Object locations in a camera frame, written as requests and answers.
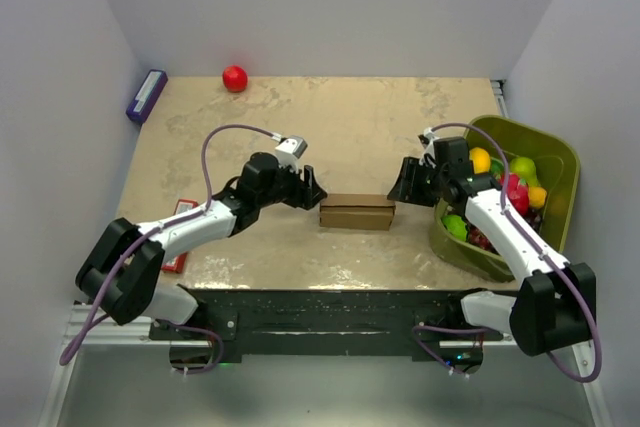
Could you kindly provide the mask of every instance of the yellow fruit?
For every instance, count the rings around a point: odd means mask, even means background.
[[[473,162],[473,173],[484,174],[491,168],[489,152],[480,147],[474,147],[469,151],[469,159]]]
[[[534,209],[541,209],[547,201],[547,191],[542,187],[529,186],[529,205]]]

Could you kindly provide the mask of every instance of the tabletop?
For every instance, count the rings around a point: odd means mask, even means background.
[[[170,216],[179,198],[203,202],[201,144],[223,124],[304,137],[301,164],[314,167],[327,192],[386,195],[402,158],[422,153],[417,135],[426,127],[497,113],[488,79],[257,77],[230,94],[217,77],[172,77],[142,127],[119,215],[157,220]],[[214,191],[253,152],[274,147],[248,131],[214,136],[207,153]],[[436,257],[431,222],[431,209],[398,204],[389,231],[328,229],[318,225],[317,207],[275,205],[239,235],[193,250],[182,274],[163,273],[161,281],[236,289],[513,288]]]

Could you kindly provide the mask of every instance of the black metal base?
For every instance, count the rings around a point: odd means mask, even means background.
[[[416,343],[412,327],[420,322],[460,327],[457,291],[189,291],[205,304],[206,311],[198,316],[200,326],[206,322],[224,340],[223,362],[241,362],[243,355],[408,356],[414,361],[432,360]],[[152,327],[150,332],[152,340],[185,340],[185,335],[189,334],[167,325]],[[442,349],[439,342],[447,336],[423,332],[420,337],[460,368],[482,362],[480,349]],[[500,338],[496,333],[488,340]],[[207,347],[172,347],[170,353],[172,359],[181,361],[209,355]]]

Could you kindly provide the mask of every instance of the olive green basket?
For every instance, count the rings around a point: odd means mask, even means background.
[[[470,124],[493,137],[507,160],[518,156],[533,159],[540,185],[547,190],[540,236],[555,250],[562,252],[580,175],[580,160],[576,152],[558,137],[504,117],[485,115],[475,118]],[[499,158],[482,135],[467,130],[464,137],[469,148],[482,147],[491,157]],[[429,242],[438,257],[488,280],[507,282],[513,279],[502,257],[462,242],[447,231],[441,221],[447,214],[446,202],[441,200],[434,213],[435,222],[429,229]]]

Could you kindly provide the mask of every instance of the purple object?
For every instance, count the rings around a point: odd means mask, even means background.
[[[135,98],[127,107],[127,117],[136,124],[144,124],[156,105],[158,97],[167,84],[167,73],[163,70],[150,70],[138,89]]]

